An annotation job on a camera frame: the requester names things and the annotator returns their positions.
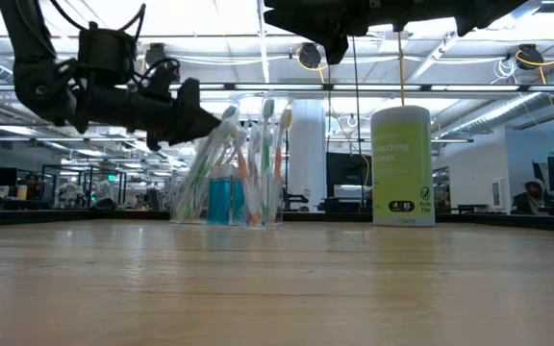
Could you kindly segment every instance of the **ceiling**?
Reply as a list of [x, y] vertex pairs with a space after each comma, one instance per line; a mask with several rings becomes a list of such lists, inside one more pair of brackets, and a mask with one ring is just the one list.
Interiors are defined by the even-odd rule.
[[[40, 0], [42, 11], [60, 58], [73, 57], [78, 47], [78, 31], [47, 0]], [[294, 83], [319, 84], [328, 81], [328, 69], [318, 71], [301, 67], [290, 58], [306, 39], [269, 25], [264, 26], [266, 59], [262, 58], [258, 1], [256, 0], [59, 0], [63, 9], [76, 21], [95, 21], [101, 27], [118, 28], [136, 14], [142, 3], [147, 6], [138, 41], [139, 58], [150, 43], [166, 44], [168, 55], [182, 61], [182, 77], [193, 77], [202, 83]], [[403, 50], [405, 76], [409, 84], [495, 85], [540, 84], [538, 70], [516, 70], [510, 78], [501, 77], [498, 65], [508, 52], [514, 53], [521, 43], [535, 43], [547, 61], [554, 61], [554, 13], [527, 15], [518, 21], [503, 18], [488, 30], [477, 30], [466, 37], [451, 38], [456, 30], [454, 19], [411, 23], [406, 27]], [[436, 53], [435, 58], [428, 60]], [[343, 63], [330, 69], [330, 83], [397, 84], [399, 63], [397, 35], [390, 27], [372, 27], [366, 37], [350, 38], [350, 49]], [[13, 50], [0, 14], [0, 64], [10, 68]], [[554, 65], [546, 72], [553, 75]], [[203, 107], [222, 113], [232, 102], [239, 104], [243, 118], [257, 118], [262, 107], [261, 93], [203, 92]], [[316, 95], [326, 98], [328, 95]], [[282, 107], [292, 95], [281, 95]], [[495, 100], [493, 97], [468, 98], [409, 95], [406, 104], [420, 105], [432, 113], [434, 126], [449, 126]], [[0, 92], [0, 103], [21, 113], [30, 113], [15, 102], [12, 92]], [[354, 94], [339, 95], [332, 101], [335, 117], [352, 135], [346, 117], [356, 110]], [[399, 105], [398, 93], [391, 97], [368, 96], [360, 99], [361, 134], [368, 134], [367, 121], [373, 111]], [[122, 129], [102, 127], [91, 136], [127, 136]], [[60, 136], [75, 136], [73, 129], [63, 128]], [[168, 149], [167, 154], [177, 148]]]

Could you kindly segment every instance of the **green cylindrical container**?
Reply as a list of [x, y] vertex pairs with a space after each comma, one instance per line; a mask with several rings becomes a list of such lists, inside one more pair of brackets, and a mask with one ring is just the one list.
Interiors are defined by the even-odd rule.
[[435, 226], [429, 121], [416, 106], [371, 117], [374, 225]]

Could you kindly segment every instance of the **table surface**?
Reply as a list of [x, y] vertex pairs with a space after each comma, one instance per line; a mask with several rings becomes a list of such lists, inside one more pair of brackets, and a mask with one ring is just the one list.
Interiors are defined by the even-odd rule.
[[0, 227], [0, 345], [554, 345], [554, 232]]

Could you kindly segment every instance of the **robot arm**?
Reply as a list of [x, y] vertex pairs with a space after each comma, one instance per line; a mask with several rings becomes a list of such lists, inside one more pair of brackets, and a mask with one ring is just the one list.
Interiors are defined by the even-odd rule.
[[[55, 0], [53, 5], [65, 13]], [[200, 108], [199, 82], [186, 80], [173, 99], [168, 90], [176, 79], [172, 64], [159, 61], [141, 80], [134, 69], [136, 46], [144, 18], [137, 16], [119, 30], [96, 23], [80, 29], [78, 59], [56, 62], [55, 49], [38, 0], [0, 0], [14, 51], [14, 90], [18, 100], [41, 118], [62, 126], [66, 122], [84, 133], [90, 121], [147, 132], [147, 146], [159, 150], [207, 136], [219, 120]], [[124, 32], [138, 19], [135, 37]], [[116, 87], [136, 81], [137, 91]]]
[[337, 64], [348, 48], [348, 36], [364, 36], [373, 25], [392, 24], [403, 31], [410, 21], [455, 17], [457, 32], [487, 28], [527, 0], [264, 0], [273, 10], [267, 24], [324, 46], [326, 59]]

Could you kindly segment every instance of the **cable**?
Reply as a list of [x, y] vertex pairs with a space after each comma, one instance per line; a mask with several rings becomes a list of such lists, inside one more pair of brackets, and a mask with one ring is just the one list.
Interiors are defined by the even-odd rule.
[[544, 77], [544, 70], [542, 69], [542, 66], [540, 66], [539, 69], [540, 69], [540, 75], [542, 76], [542, 82], [543, 82], [544, 84], [546, 84], [546, 77]]
[[[354, 79], [356, 81], [356, 116], [357, 116], [357, 126], [358, 126], [358, 155], [363, 156], [363, 143], [361, 142], [361, 96], [360, 88], [358, 84], [358, 62], [356, 53], [356, 38], [352, 37], [352, 49], [354, 50]], [[366, 174], [368, 176], [369, 167], [367, 163]], [[361, 174], [361, 204], [358, 206], [358, 213], [361, 213], [363, 209], [363, 202], [365, 201], [365, 186], [366, 181], [363, 181], [363, 174]]]
[[138, 21], [138, 27], [136, 28], [136, 34], [134, 35], [135, 41], [138, 41], [140, 38], [140, 31], [142, 31], [142, 25], [144, 24], [145, 11], [146, 11], [146, 5], [142, 4], [142, 6], [140, 6], [140, 10], [138, 11], [139, 21]]
[[176, 67], [180, 67], [181, 66], [181, 63], [179, 61], [177, 61], [176, 59], [174, 58], [163, 58], [163, 59], [159, 59], [158, 61], [156, 62], [153, 62], [151, 64], [151, 66], [149, 66], [149, 68], [146, 69], [146, 71], [144, 71], [144, 74], [142, 74], [142, 80], [146, 80], [148, 79], [149, 77], [149, 73], [151, 73], [151, 71], [153, 71], [154, 69], [156, 69], [158, 66], [160, 66], [162, 63], [166, 63], [166, 62], [176, 62]]
[[550, 65], [553, 65], [554, 64], [554, 61], [553, 62], [529, 62], [523, 58], [521, 58], [519, 55], [520, 53], [522, 53], [521, 50], [519, 50], [518, 52], [516, 52], [516, 58], [520, 61], [520, 62], [524, 62], [524, 63], [527, 63], [529, 65], [532, 65], [532, 66], [550, 66]]
[[146, 5], [145, 4], [142, 4], [140, 6], [140, 9], [138, 10], [138, 12], [136, 13], [136, 15], [134, 15], [132, 17], [132, 19], [130, 19], [129, 22], [127, 22], [127, 24], [123, 25], [121, 27], [121, 29], [119, 29], [118, 31], [126, 31], [128, 30], [132, 25], [134, 25], [134, 23], [140, 18], [140, 19], [143, 19], [144, 18], [144, 12], [146, 10]]
[[300, 50], [301, 50], [301, 48], [298, 48], [298, 49], [296, 50], [296, 60], [298, 61], [298, 64], [300, 64], [300, 66], [303, 67], [304, 69], [310, 70], [310, 71], [317, 71], [317, 70], [321, 71], [321, 70], [323, 70], [324, 68], [328, 67], [328, 63], [325, 64], [324, 67], [319, 67], [319, 66], [318, 66], [318, 67], [316, 67], [316, 68], [310, 68], [310, 67], [305, 66], [305, 65], [303, 64], [303, 62], [300, 61]]
[[405, 66], [403, 65], [403, 46], [401, 45], [401, 32], [399, 36], [399, 70], [401, 80], [401, 106], [405, 106]]
[[80, 30], [80, 31], [86, 30], [85, 27], [83, 27], [82, 25], [78, 24], [74, 19], [72, 19], [72, 17], [70, 17], [70, 16], [63, 10], [63, 8], [61, 7], [61, 5], [59, 5], [59, 3], [57, 2], [57, 0], [50, 0], [50, 3], [53, 4], [53, 6], [55, 7], [55, 10], [57, 10], [57, 12], [58, 12], [63, 18], [65, 18], [65, 20], [67, 20], [68, 23], [72, 24], [74, 27], [76, 27], [76, 29], [78, 29], [78, 30]]
[[[349, 136], [346, 132], [345, 132], [345, 129], [343, 129], [343, 127], [341, 126], [341, 122], [339, 120], [337, 120], [337, 124], [339, 125], [341, 131], [343, 132], [343, 135], [345, 136], [345, 138], [347, 139], [347, 142], [350, 144], [350, 149], [353, 150], [353, 151], [356, 151], [356, 146], [354, 146], [354, 143], [352, 142], [352, 137]], [[366, 184], [368, 183], [368, 180], [369, 180], [369, 168], [370, 168], [370, 164], [369, 164], [369, 161], [366, 159], [365, 155], [362, 155], [363, 157], [363, 160], [365, 161], [366, 163], [366, 175], [365, 175], [365, 186]]]
[[20, 3], [19, 3], [20, 0], [16, 0], [14, 3], [16, 4], [16, 10], [18, 11], [18, 14], [20, 16], [20, 19], [23, 23], [23, 26], [25, 27], [25, 29], [27, 29], [27, 31], [29, 31], [31, 33], [31, 35], [36, 39], [37, 42], [39, 42], [39, 44], [44, 47], [44, 49], [46, 49], [46, 51], [48, 51], [48, 53], [50, 53], [50, 55], [53, 57], [53, 58], [56, 58], [57, 57], [57, 53], [55, 53], [53, 51], [53, 48], [52, 47], [49, 47], [48, 44], [46, 44], [46, 42], [44, 42], [41, 38], [40, 35], [38, 35], [34, 30], [33, 28], [31, 27], [31, 25], [29, 25], [29, 22], [27, 21], [27, 17], [25, 17], [25, 14], [23, 13], [23, 11], [21, 10], [21, 7], [20, 7]]

